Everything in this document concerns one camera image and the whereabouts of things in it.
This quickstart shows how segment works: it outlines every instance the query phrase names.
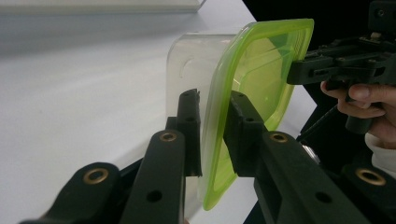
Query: screw hole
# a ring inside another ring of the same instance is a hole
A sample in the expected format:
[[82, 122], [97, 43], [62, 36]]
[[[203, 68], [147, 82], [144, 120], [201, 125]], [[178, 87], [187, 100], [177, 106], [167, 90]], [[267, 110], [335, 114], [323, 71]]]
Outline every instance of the screw hole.
[[331, 203], [332, 202], [332, 198], [324, 192], [317, 192], [315, 194], [315, 196], [317, 197], [317, 199], [323, 203]]
[[286, 135], [281, 134], [281, 133], [273, 133], [271, 134], [271, 139], [274, 141], [277, 141], [279, 143], [285, 143], [288, 141], [288, 137], [286, 137]]
[[147, 200], [151, 203], [156, 203], [156, 202], [160, 201], [162, 198], [163, 198], [163, 194], [158, 190], [154, 190], [154, 191], [148, 193], [148, 196], [147, 196]]
[[174, 133], [163, 133], [160, 136], [160, 139], [164, 142], [172, 142], [177, 138], [177, 135]]
[[379, 175], [378, 173], [368, 169], [361, 169], [361, 168], [357, 169], [356, 175], [361, 180], [372, 185], [384, 186], [387, 183], [387, 181], [382, 175]]
[[107, 169], [95, 168], [85, 173], [83, 180], [86, 184], [94, 185], [94, 184], [99, 184], [102, 181], [106, 180], [107, 177], [108, 177]]
[[375, 16], [377, 17], [377, 18], [381, 18], [381, 17], [383, 17], [385, 15], [385, 11], [383, 10], [383, 9], [377, 9], [376, 11], [375, 11]]

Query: black cable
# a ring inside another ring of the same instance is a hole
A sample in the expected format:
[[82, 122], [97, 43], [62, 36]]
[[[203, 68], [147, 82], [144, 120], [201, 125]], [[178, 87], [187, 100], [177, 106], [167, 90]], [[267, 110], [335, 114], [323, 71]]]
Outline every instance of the black cable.
[[309, 127], [305, 132], [301, 133], [296, 140], [298, 142], [303, 141], [312, 132], [319, 128], [325, 121], [334, 116], [338, 112], [337, 105], [333, 106], [329, 111], [326, 112], [320, 119], [318, 119], [311, 127]]

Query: black metal mount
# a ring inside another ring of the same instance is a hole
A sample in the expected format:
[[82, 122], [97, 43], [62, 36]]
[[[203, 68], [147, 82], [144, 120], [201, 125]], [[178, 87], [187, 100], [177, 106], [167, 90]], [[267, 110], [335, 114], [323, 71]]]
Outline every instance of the black metal mount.
[[[45, 215], [21, 224], [183, 223], [185, 177], [201, 173], [191, 144], [200, 139], [198, 104], [197, 90], [183, 92], [177, 117], [152, 135], [143, 159], [121, 171], [106, 162], [81, 168]], [[234, 171], [255, 178], [260, 222], [249, 215], [245, 224], [396, 223], [395, 179], [365, 164], [331, 178], [293, 137], [268, 132], [240, 92], [231, 95], [224, 141]]]
[[224, 141], [238, 176], [255, 177], [265, 223], [396, 223], [395, 179], [364, 163], [332, 177], [293, 137], [268, 132], [240, 92], [232, 92]]
[[[353, 84], [396, 84], [396, 1], [373, 1], [369, 9], [369, 35], [336, 39], [307, 52], [294, 62], [287, 82], [305, 85], [328, 81], [328, 90]], [[349, 117], [346, 129], [367, 133], [371, 119]]]
[[185, 177], [202, 174], [198, 106], [197, 90], [183, 92], [143, 159], [121, 171], [106, 162], [79, 169], [46, 214], [21, 224], [184, 223]]

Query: finger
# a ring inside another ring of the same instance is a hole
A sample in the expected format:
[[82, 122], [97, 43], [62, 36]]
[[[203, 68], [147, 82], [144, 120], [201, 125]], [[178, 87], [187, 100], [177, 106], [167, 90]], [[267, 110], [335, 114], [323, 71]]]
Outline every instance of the finger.
[[385, 115], [385, 110], [381, 108], [369, 106], [368, 108], [362, 109], [351, 103], [345, 102], [344, 99], [338, 99], [337, 109], [341, 113], [360, 119], [369, 119]]
[[349, 88], [349, 96], [365, 103], [384, 102], [396, 105], [396, 88], [389, 85], [356, 84]]
[[334, 91], [327, 91], [326, 90], [326, 81], [323, 81], [320, 83], [320, 89], [323, 91], [328, 96], [331, 96], [333, 98], [338, 98], [338, 99], [345, 99], [347, 95], [347, 91], [344, 89], [338, 89]]
[[364, 102], [361, 102], [361, 101], [350, 101], [348, 103], [350, 105], [354, 105], [354, 106], [356, 106], [358, 108], [361, 108], [361, 109], [367, 109], [371, 105], [370, 103], [364, 103]]

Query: transparent plastic container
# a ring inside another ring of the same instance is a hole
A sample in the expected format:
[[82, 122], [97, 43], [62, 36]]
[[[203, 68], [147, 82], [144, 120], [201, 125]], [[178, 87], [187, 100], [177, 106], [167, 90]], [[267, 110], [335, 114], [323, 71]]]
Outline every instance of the transparent plastic container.
[[253, 22], [234, 32], [190, 33], [169, 51], [166, 114], [177, 114], [178, 96], [200, 92], [201, 163], [198, 196], [213, 208], [237, 178], [222, 140], [231, 91], [244, 93], [266, 128], [275, 130], [288, 107], [293, 86], [286, 78], [293, 61], [304, 58], [311, 19]]
[[2, 0], [0, 14], [198, 11], [205, 0]]

